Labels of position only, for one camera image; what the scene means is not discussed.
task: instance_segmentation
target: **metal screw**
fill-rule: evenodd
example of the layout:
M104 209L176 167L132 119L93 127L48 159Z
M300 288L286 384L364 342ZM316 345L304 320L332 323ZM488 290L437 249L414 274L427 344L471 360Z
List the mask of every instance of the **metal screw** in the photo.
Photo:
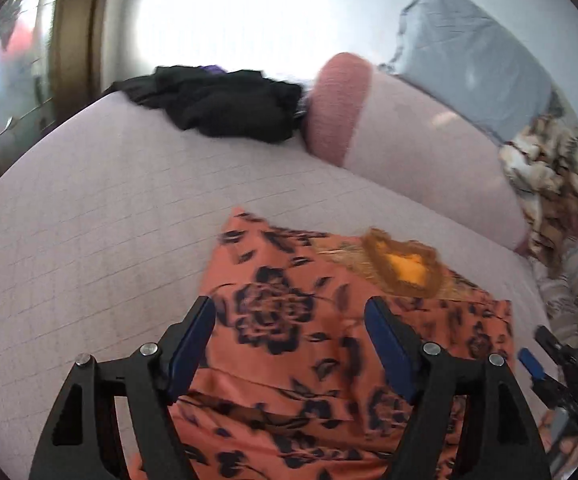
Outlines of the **metal screw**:
M442 351L438 343L425 343L422 350L428 355L438 355Z
M144 356L154 355L158 351L156 343L145 343L140 347L140 353Z
M494 366L502 366L504 364L504 357L499 354L491 354L489 356L489 362Z
M76 356L76 364L78 366L84 366L85 364L87 364L91 360L92 360L92 356L90 354L78 354Z

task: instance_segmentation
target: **black cloth pile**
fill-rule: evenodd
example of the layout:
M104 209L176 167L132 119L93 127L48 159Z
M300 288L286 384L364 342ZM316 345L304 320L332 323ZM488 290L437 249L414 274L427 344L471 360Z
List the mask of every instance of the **black cloth pile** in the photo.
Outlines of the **black cloth pile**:
M159 66L151 75L115 82L105 95L116 91L138 105L162 108L181 130L271 143L291 137L303 92L253 70L215 74L191 66Z

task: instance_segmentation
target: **black clothing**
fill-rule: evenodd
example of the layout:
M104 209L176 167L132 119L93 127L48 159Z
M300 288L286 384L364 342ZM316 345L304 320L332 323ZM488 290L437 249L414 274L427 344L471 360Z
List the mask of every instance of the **black clothing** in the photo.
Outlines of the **black clothing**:
M119 90L136 104L163 108L181 130L264 142L291 137L303 92L252 70L217 75L190 66L159 66L152 75L115 82L105 94Z

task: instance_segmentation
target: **orange floral fabric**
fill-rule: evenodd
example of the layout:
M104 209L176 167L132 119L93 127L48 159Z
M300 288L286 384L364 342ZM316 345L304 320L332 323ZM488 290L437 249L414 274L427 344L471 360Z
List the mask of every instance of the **orange floral fabric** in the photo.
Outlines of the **orange floral fabric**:
M319 253L313 245L323 240ZM386 294L322 253L341 243L361 245L276 228L242 210L224 226L199 291L213 298L216 326L189 394L170 409L200 480L371 480L384 473L411 408L387 386L365 330L372 296L455 356L496 351L512 364L508 301L446 268L437 298ZM457 397L438 479L451 473L464 409ZM130 473L146 479L140 457Z

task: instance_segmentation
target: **mattress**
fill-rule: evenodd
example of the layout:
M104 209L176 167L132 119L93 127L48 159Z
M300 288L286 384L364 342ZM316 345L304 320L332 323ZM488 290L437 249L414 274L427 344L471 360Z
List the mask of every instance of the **mattress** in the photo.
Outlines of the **mattress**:
M242 205L274 224L415 238L496 298L512 300L516 345L547 318L512 251L295 142L208 139L111 94L27 152L0 179L0 466L25 479L80 352L99 361L158 340L185 316L214 237ZM531 409L544 407L517 377ZM126 453L136 450L119 404Z

